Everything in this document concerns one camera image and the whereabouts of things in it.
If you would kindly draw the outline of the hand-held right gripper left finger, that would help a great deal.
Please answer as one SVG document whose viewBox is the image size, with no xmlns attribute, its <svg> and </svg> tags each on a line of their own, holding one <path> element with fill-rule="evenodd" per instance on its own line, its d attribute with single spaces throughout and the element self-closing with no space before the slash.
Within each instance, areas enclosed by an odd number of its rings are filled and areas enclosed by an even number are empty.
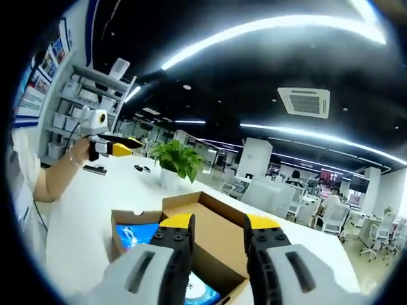
<svg viewBox="0 0 407 305">
<path fill-rule="evenodd" d="M 104 271 L 102 281 L 68 304 L 183 304 L 191 273 L 195 215 L 163 220 L 150 243 L 136 245 Z"/>
</svg>

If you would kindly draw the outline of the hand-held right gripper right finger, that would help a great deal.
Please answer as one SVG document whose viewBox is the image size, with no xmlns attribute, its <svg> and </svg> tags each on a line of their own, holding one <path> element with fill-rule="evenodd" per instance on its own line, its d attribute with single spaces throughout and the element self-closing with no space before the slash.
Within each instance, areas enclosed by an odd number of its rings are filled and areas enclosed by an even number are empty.
<svg viewBox="0 0 407 305">
<path fill-rule="evenodd" d="M 292 244 L 280 224 L 247 214 L 247 273 L 255 304 L 362 304 L 363 296 L 341 287 L 333 270 L 309 249 Z"/>
</svg>

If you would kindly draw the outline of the person's left hand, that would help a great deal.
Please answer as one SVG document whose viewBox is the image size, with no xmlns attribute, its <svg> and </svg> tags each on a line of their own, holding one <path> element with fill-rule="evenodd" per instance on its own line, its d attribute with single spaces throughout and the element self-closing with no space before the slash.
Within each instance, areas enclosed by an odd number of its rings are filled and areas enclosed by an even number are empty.
<svg viewBox="0 0 407 305">
<path fill-rule="evenodd" d="M 78 167 L 82 167 L 84 162 L 89 160 L 90 141 L 88 138 L 80 138 L 69 148 L 71 161 Z"/>
</svg>

